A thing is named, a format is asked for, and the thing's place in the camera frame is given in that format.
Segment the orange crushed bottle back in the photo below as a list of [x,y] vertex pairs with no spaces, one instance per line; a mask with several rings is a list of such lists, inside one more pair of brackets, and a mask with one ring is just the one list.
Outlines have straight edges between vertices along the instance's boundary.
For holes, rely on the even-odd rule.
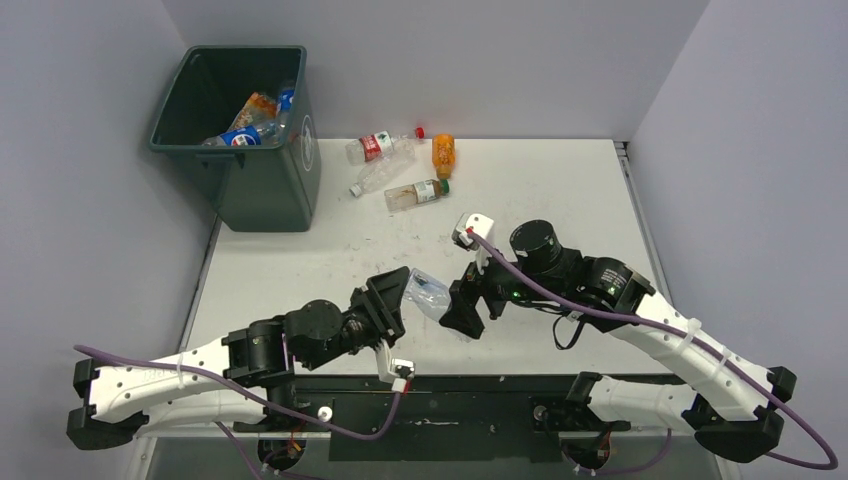
[[254,92],[239,110],[228,130],[237,130],[273,118],[276,115],[276,101],[270,96]]

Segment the clear crushed bottle back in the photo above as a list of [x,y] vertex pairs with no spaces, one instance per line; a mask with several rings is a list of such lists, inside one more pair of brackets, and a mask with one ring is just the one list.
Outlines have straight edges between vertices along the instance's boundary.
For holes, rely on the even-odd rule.
[[415,304],[423,315],[435,322],[444,317],[452,303],[449,287],[417,268],[410,270],[404,299]]

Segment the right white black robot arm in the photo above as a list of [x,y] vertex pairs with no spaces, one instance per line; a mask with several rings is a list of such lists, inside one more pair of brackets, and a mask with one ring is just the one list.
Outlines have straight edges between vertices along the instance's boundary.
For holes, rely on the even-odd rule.
[[673,384],[646,384],[583,372],[572,383],[565,411],[579,428],[626,422],[692,435],[709,452],[749,463],[777,447],[784,427],[778,406],[792,397],[796,376],[743,359],[708,335],[700,321],[681,315],[651,283],[610,257],[564,247],[551,223],[531,220],[510,236],[514,261],[489,242],[492,219],[462,217],[454,243],[476,258],[449,289],[443,327],[479,339],[484,303],[491,319],[506,306],[554,303],[579,327],[628,343],[671,371]]

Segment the red label bottle back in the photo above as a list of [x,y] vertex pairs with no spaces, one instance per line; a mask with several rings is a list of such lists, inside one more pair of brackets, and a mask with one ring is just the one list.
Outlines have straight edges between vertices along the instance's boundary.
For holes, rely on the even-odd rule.
[[423,127],[416,127],[411,131],[399,134],[382,130],[350,141],[345,146],[346,158],[351,165],[364,165],[381,155],[393,152],[397,144],[402,141],[420,141],[425,136]]

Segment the clear bottle white cap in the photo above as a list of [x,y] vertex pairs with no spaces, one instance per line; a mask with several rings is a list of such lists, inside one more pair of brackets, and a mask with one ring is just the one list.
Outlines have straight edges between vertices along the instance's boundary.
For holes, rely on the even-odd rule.
[[415,160],[414,144],[409,141],[399,142],[392,152],[380,155],[369,162],[360,171],[357,180],[348,191],[354,198],[375,193],[408,170]]

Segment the blue label water bottle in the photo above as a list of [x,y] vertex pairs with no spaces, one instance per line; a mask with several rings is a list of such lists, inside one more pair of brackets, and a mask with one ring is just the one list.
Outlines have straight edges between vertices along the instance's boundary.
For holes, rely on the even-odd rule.
[[288,117],[292,108],[292,101],[295,94],[296,80],[284,81],[276,95],[276,114],[274,117],[275,135],[274,141],[280,143],[283,139],[283,133],[288,122]]

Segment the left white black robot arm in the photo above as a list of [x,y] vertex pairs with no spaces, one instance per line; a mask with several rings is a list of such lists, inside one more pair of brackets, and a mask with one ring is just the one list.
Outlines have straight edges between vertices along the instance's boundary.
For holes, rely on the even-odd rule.
[[258,320],[209,343],[153,361],[131,360],[83,345],[73,387],[80,407],[66,435],[80,450],[105,450],[135,437],[206,423],[243,433],[273,433],[311,423],[333,432],[335,410],[298,398],[296,370],[315,370],[344,355],[374,352],[378,379],[396,396],[415,373],[392,346],[405,333],[401,303],[411,271],[401,267],[367,279],[350,306],[317,299]]

